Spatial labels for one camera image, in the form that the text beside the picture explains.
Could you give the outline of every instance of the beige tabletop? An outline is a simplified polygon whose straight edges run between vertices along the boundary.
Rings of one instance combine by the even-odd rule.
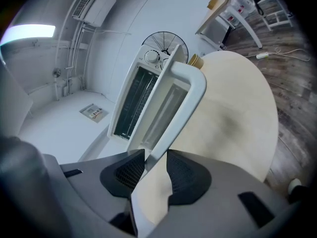
[[[276,105],[266,79],[234,52],[210,53],[203,60],[206,93],[171,149],[235,164],[264,181],[278,137]],[[158,224],[171,195],[166,156],[141,180],[137,194],[145,216]]]

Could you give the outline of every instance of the wooden floor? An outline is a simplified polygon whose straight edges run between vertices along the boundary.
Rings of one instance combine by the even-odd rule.
[[[280,10],[275,0],[261,4],[269,14]],[[310,51],[309,41],[301,32],[296,19],[293,27],[277,26],[269,32],[261,17],[253,12],[247,18],[263,44],[258,49],[249,33],[239,25],[226,41],[227,50],[243,56],[261,52],[281,52],[294,49]],[[291,54],[305,58],[301,51]],[[309,62],[282,56],[269,56],[257,60],[249,58],[267,79],[276,101],[279,118],[279,137],[275,156],[265,182],[282,195],[287,195],[287,186],[291,179],[299,178],[308,185],[316,165],[317,153],[312,145],[317,138],[317,88],[316,58]]]

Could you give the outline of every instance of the black textured grip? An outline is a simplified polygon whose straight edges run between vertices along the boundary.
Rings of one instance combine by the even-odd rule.
[[[144,171],[144,149],[132,150],[131,155],[102,170],[100,181],[113,195],[130,198]]]
[[[211,175],[202,165],[168,150],[166,169],[172,182],[173,194],[168,205],[186,205],[196,202],[211,185]]]

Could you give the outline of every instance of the oven knob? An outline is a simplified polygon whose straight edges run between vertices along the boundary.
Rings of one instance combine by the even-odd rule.
[[[154,50],[147,51],[145,54],[145,60],[150,63],[154,63],[158,60],[159,55]]]

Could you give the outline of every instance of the white air conditioner unit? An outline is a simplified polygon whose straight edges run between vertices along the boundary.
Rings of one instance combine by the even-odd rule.
[[[100,27],[116,0],[80,0],[73,18]]]

